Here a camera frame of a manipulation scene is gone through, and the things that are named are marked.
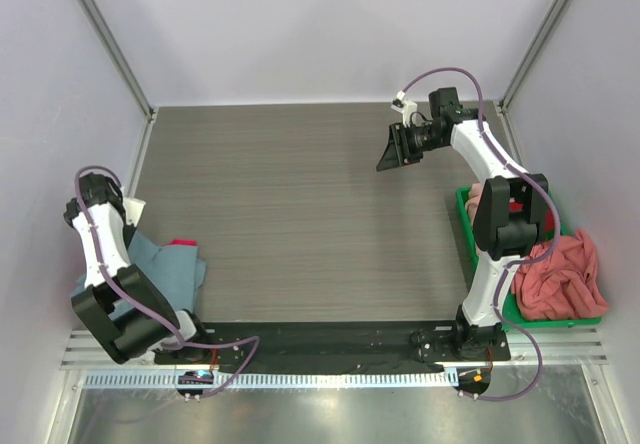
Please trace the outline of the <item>blue-grey t shirt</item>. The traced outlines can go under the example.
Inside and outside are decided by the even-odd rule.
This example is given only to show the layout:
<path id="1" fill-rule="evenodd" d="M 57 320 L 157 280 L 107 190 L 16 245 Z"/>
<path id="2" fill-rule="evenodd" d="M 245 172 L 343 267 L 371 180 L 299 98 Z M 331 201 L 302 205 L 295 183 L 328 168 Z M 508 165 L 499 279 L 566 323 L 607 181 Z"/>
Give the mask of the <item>blue-grey t shirt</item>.
<path id="1" fill-rule="evenodd" d="M 199 247 L 159 246 L 136 232 L 128 248 L 132 263 L 167 299 L 175 311 L 195 311 L 207 264 Z"/>

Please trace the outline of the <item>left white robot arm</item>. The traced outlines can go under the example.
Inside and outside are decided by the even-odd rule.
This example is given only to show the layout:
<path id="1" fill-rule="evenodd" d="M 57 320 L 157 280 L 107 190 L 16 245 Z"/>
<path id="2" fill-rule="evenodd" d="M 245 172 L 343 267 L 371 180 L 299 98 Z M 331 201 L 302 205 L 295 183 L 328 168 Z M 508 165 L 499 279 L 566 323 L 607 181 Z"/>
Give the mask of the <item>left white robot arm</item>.
<path id="1" fill-rule="evenodd" d="M 147 352 L 158 363 L 205 361 L 212 339 L 194 312 L 206 272 L 196 242 L 158 246 L 139 233 L 144 202 L 105 168 L 80 170 L 74 188 L 63 218 L 85 259 L 71 296 L 81 323 L 118 364 Z"/>

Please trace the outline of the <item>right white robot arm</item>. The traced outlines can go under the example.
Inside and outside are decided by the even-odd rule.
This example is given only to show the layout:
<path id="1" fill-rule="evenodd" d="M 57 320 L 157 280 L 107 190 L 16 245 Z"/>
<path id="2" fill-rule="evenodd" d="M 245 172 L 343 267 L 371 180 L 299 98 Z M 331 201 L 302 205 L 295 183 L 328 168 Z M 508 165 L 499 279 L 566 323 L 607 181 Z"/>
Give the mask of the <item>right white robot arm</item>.
<path id="1" fill-rule="evenodd" d="M 416 360 L 507 360 L 503 315 L 508 288 L 521 263 L 545 234 L 548 181 L 516 164 L 495 139 L 484 114 L 467 109 L 455 88 L 440 88 L 429 96 L 430 115 L 415 122 L 418 106 L 405 92 L 392 102 L 402 120 L 390 125 L 379 172 L 417 164 L 428 151 L 452 147 L 482 186 L 472 231 L 478 262 L 467 297 L 456 317 L 430 325 L 410 337 Z"/>

